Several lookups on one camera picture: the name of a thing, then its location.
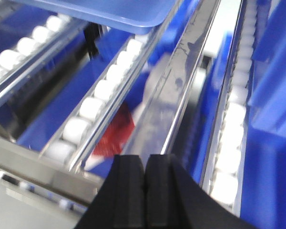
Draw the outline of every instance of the blue container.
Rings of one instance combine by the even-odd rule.
[[[14,0],[135,34],[161,24],[177,0]]]

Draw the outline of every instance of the stainless steel rail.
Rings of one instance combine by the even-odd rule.
[[[51,160],[39,159],[33,152],[0,138],[0,169],[85,206],[93,200],[102,179],[72,174]]]
[[[35,73],[42,69],[45,64],[59,53],[84,27],[86,21],[73,19],[62,32],[43,45],[35,55],[25,59],[17,69],[0,82],[0,107],[11,95],[20,89]]]
[[[210,184],[211,184],[211,179],[213,176],[214,172],[214,157],[216,154],[216,150],[218,148],[219,144],[219,133],[220,133],[220,128],[223,122],[223,115],[225,111],[225,106],[226,106],[226,99],[227,99],[227,94],[230,86],[230,79],[231,79],[231,74],[233,71],[233,66],[234,66],[234,61],[237,53],[237,47],[238,43],[240,40],[241,36],[241,30],[242,30],[242,22],[244,19],[244,14],[245,14],[245,1],[243,0],[240,5],[240,10],[238,13],[237,17],[237,22],[236,22],[236,28],[235,32],[233,35],[233,42],[232,42],[232,47],[231,51],[229,54],[228,58],[228,64],[226,67],[226,72],[225,72],[225,79],[224,83],[221,89],[221,94],[219,98],[219,103],[217,106],[217,111],[213,123],[213,129],[212,129],[212,134],[210,136],[210,142],[208,146],[208,151],[206,153],[206,158],[204,161],[204,170],[202,172],[202,177],[201,177],[201,186],[203,190],[205,190],[207,193],[210,192]],[[245,145],[246,142],[246,133],[247,133],[247,126],[244,124],[244,138],[243,138],[243,146]],[[241,208],[241,195],[242,195],[242,184],[243,184],[243,173],[244,173],[244,162],[245,162],[245,148],[242,147],[241,149],[242,152],[242,157],[241,157],[241,162],[240,162],[240,167],[239,167],[239,172],[237,174],[238,178],[238,192],[236,195],[235,203],[233,206],[224,206],[227,210],[231,211],[235,215],[239,216],[240,215],[240,208]]]
[[[18,4],[15,2],[10,2],[7,0],[0,1],[0,21],[4,20],[11,13],[21,7],[22,4]]]
[[[86,157],[91,153],[97,142],[100,140],[101,136],[106,130],[106,127],[110,123],[110,121],[113,119],[115,113],[117,112],[118,108],[120,107],[121,103],[123,102],[124,98],[126,97],[127,93],[129,92],[130,88],[134,84],[135,80],[139,76],[142,67],[144,66],[145,62],[147,61],[149,55],[154,50],[157,42],[161,38],[163,32],[167,28],[169,22],[177,12],[179,6],[183,0],[177,0],[176,4],[173,6],[171,11],[169,12],[168,16],[164,20],[164,22],[155,27],[149,34],[149,41],[145,45],[144,49],[139,54],[137,60],[133,63],[133,67],[128,71],[127,75],[125,76],[123,82],[118,86],[116,90],[116,94],[106,103],[106,106],[103,108],[101,115],[95,120],[95,122],[92,124],[92,128],[87,134],[87,138],[85,141],[77,147],[77,150],[72,155],[71,159],[66,165],[66,168],[71,171],[76,171],[82,161],[86,159]],[[83,102],[83,100],[87,96],[91,96],[96,84],[106,76],[106,72],[111,64],[114,64],[116,62],[117,55],[114,57],[114,59],[111,61],[111,63],[108,65],[107,69],[104,70],[102,75],[99,77],[99,79],[95,82],[95,84],[92,86],[92,88],[87,92],[87,94],[83,97],[81,102],[79,102],[78,106],[73,110],[73,112],[69,115],[69,117],[66,119],[66,121],[61,125],[61,127],[57,130],[57,132],[53,135],[53,137],[50,139],[48,144],[44,147],[44,149],[41,152],[42,153],[49,147],[49,145],[55,141],[56,139],[60,138],[62,135],[62,131],[68,120],[78,114],[79,108]]]
[[[200,1],[124,148],[123,154],[139,155],[143,165],[150,154],[165,154],[172,147],[219,3]]]

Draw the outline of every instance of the reflective metal surface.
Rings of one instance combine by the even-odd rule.
[[[0,229],[74,228],[78,221],[76,218],[64,214],[63,210],[54,214],[53,210],[24,203],[19,194],[0,183]]]
[[[174,7],[171,9],[170,13],[168,14],[167,18],[165,19],[165,21],[155,27],[149,35],[149,40],[147,42],[147,44],[145,45],[144,49],[141,51],[141,53],[139,54],[137,60],[133,63],[132,68],[128,71],[127,75],[125,76],[123,82],[118,86],[118,88],[116,89],[116,93],[115,95],[106,103],[106,106],[104,107],[104,109],[102,110],[101,115],[95,120],[95,122],[92,125],[91,130],[88,132],[87,134],[87,138],[85,139],[85,141],[77,148],[77,150],[75,151],[75,153],[72,155],[70,161],[68,162],[68,164],[66,165],[66,168],[71,171],[74,170],[76,171],[82,161],[84,161],[86,159],[87,156],[89,156],[89,154],[92,152],[93,148],[95,147],[95,145],[97,144],[97,142],[100,140],[101,136],[103,135],[103,133],[106,130],[106,127],[108,126],[108,124],[110,123],[110,121],[113,119],[116,111],[118,110],[118,108],[120,107],[120,105],[122,104],[124,98],[126,97],[127,93],[129,92],[130,88],[132,87],[132,85],[134,84],[135,80],[137,79],[137,77],[139,76],[141,69],[143,68],[145,62],[147,61],[149,55],[152,53],[152,51],[154,50],[157,42],[159,41],[159,39],[161,38],[163,32],[165,31],[165,29],[167,28],[169,22],[171,21],[171,19],[173,18],[173,16],[175,15],[176,11],[178,10],[179,6],[181,5],[181,3],[183,2],[183,0],[178,0],[176,2],[176,4],[174,5]],[[126,44],[121,48],[121,50],[124,50],[126,47]],[[116,62],[117,59],[116,55],[114,57],[114,59],[111,61],[111,63],[108,65],[108,67],[104,70],[104,72],[102,73],[102,75],[99,77],[99,79],[94,83],[94,85],[92,86],[92,88],[88,91],[88,93],[84,96],[84,98],[81,100],[81,102],[79,102],[78,106],[73,110],[73,112],[70,114],[70,116],[66,119],[66,121],[62,124],[62,126],[57,130],[57,132],[55,133],[55,135],[51,138],[51,140],[48,142],[48,144],[45,146],[45,148],[42,150],[42,153],[49,147],[49,145],[55,141],[56,139],[60,138],[63,128],[65,126],[65,124],[68,122],[68,120],[75,116],[78,111],[79,108],[83,102],[83,100],[87,97],[87,96],[91,96],[93,94],[93,91],[95,89],[96,84],[103,78],[105,78],[106,72],[109,68],[110,65],[114,64]]]
[[[38,152],[0,138],[0,169],[85,206],[102,185],[98,176],[72,174],[51,160],[39,159]]]
[[[204,170],[202,172],[202,178],[201,180],[201,186],[204,191],[207,193],[210,193],[210,188],[211,188],[211,180],[214,172],[214,163],[215,163],[215,154],[218,148],[219,144],[219,133],[220,133],[220,128],[222,125],[223,121],[223,115],[225,111],[225,106],[226,106],[226,101],[227,101],[227,94],[228,94],[228,89],[230,85],[230,78],[231,78],[231,73],[233,71],[234,67],[234,60],[236,57],[237,53],[237,47],[238,43],[240,40],[241,36],[241,30],[242,30],[242,21],[244,18],[245,14],[245,4],[244,1],[241,2],[240,5],[240,11],[238,14],[238,19],[237,19],[237,24],[236,24],[236,29],[234,32],[233,36],[233,43],[228,59],[228,64],[225,72],[225,79],[223,83],[223,87],[221,89],[221,94],[220,94],[220,99],[219,103],[217,105],[217,111],[216,111],[216,116],[214,119],[214,124],[213,124],[213,130],[210,135],[210,141],[209,141],[209,146],[208,146],[208,151],[206,153],[205,161],[204,161]],[[246,141],[246,132],[247,132],[247,126],[244,124],[244,138],[243,138],[243,146],[245,146],[245,141]],[[242,147],[242,157],[241,157],[241,162],[240,162],[240,167],[239,167],[239,173],[237,174],[238,178],[238,192],[236,195],[235,203],[232,206],[232,209],[229,206],[224,206],[227,210],[231,211],[235,215],[239,216],[240,215],[240,208],[241,208],[241,195],[242,195],[242,183],[243,183],[243,172],[244,172],[244,161],[245,161],[245,148]]]
[[[15,10],[17,10],[21,4],[10,2],[7,0],[0,0],[0,21],[4,20]]]
[[[198,4],[124,148],[123,154],[140,155],[143,165],[150,154],[165,154],[172,147],[219,3],[201,0]]]
[[[54,35],[52,40],[43,45],[35,55],[25,59],[24,63],[0,82],[0,107],[8,98],[20,89],[35,73],[59,53],[88,23],[73,19],[65,29]]]

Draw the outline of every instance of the blue panel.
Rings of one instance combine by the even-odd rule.
[[[14,0],[136,34],[161,24],[176,0]]]
[[[283,11],[286,12],[286,0],[278,4],[255,50],[253,58],[267,62],[256,63],[249,105],[255,112],[254,128],[286,137],[283,127],[286,126],[286,13],[282,15]]]
[[[241,218],[286,229],[286,0],[267,21],[269,8],[258,9]]]
[[[207,85],[205,91],[202,93],[202,106],[199,110],[199,123],[202,125],[197,133],[197,126],[192,127],[192,134],[196,135],[198,146],[196,148],[188,148],[191,152],[186,152],[185,155],[193,154],[192,160],[189,162],[190,174],[193,179],[199,183],[204,166],[204,159],[207,152],[210,134],[213,127],[214,117],[217,110],[217,103],[220,95],[220,88],[222,87],[223,79],[225,76],[225,68],[227,65],[228,55],[230,52],[232,41],[232,35],[227,34],[223,39],[222,47],[218,53],[218,57],[214,62],[213,70],[210,72],[210,76],[207,79]]]
[[[101,58],[89,62],[34,120],[20,136],[17,144],[40,151],[106,66],[107,63]]]
[[[106,158],[102,163],[98,164],[96,167],[89,170],[89,172],[98,175],[102,178],[106,178],[108,173],[110,172],[111,165],[113,163],[112,158]]]
[[[22,37],[29,36],[35,26],[43,25],[52,15],[46,10],[23,6],[0,23],[0,53],[16,45]]]

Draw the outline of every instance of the red item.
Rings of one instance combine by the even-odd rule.
[[[92,152],[92,155],[112,157],[120,154],[134,130],[132,115],[126,104],[122,104]]]

